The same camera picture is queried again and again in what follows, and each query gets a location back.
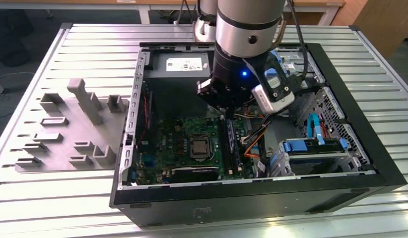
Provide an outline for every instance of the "black computer chassis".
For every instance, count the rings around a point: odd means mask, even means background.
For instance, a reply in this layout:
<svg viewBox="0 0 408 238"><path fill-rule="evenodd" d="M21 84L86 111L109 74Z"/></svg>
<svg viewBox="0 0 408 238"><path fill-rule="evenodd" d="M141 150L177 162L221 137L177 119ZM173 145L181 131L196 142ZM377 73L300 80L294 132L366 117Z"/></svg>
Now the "black computer chassis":
<svg viewBox="0 0 408 238"><path fill-rule="evenodd" d="M209 47L205 43L141 43L145 51L173 52L173 46ZM299 47L282 44L280 47ZM117 157L109 206L140 227L195 224L225 220L332 212L359 199L406 184L374 130L319 44L306 44L377 174L306 179L263 180L252 183L212 184L118 190Z"/></svg>

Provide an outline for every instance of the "wooden desk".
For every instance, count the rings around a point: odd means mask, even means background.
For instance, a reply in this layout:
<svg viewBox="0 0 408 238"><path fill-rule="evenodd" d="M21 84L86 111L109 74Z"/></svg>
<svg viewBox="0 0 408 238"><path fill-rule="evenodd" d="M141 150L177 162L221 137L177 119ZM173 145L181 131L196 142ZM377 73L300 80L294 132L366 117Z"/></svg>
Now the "wooden desk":
<svg viewBox="0 0 408 238"><path fill-rule="evenodd" d="M196 1L187 0L189 6ZM0 8L3 9L98 9L98 10L137 10L141 24L149 23L149 10L177 10L181 0L0 0ZM330 25L343 0L294 0L295 11L300 24L316 23ZM312 13L311 23L306 20L307 16L299 13Z"/></svg>

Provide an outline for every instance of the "slotted aluminum surface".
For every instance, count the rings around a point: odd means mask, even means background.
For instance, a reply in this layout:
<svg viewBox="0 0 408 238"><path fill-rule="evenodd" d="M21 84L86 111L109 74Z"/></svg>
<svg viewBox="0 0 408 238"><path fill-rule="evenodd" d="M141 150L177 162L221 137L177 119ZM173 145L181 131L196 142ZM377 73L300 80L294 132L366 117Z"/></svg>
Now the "slotted aluminum surface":
<svg viewBox="0 0 408 238"><path fill-rule="evenodd" d="M302 27L319 43L408 180L408 87L363 36L347 27ZM45 114L42 93L70 97L84 78L98 97L128 98L140 41L192 41L188 25L74 24L60 30L0 138L0 235L25 237L408 237L408 185L332 214L139 229L108 207L112 171L18 174L13 163L33 133L25 121ZM287 27L283 42L296 42Z"/></svg>

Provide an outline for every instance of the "screw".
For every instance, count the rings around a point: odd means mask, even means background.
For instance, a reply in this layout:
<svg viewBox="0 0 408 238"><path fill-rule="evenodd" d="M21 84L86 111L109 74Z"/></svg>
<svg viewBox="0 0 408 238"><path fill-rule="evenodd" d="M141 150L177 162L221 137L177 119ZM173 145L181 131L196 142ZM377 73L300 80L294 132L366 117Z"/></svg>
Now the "screw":
<svg viewBox="0 0 408 238"><path fill-rule="evenodd" d="M248 43L255 44L255 42L256 42L256 36L250 36L248 37Z"/></svg>

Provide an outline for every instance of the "cpu socket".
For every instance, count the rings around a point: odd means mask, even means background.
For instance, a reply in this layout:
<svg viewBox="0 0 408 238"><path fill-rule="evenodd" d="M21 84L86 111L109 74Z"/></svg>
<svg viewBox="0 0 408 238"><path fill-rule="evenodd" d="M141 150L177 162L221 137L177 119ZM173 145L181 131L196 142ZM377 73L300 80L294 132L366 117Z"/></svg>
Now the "cpu socket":
<svg viewBox="0 0 408 238"><path fill-rule="evenodd" d="M204 134L189 136L189 156L197 162L209 159L209 140Z"/></svg>

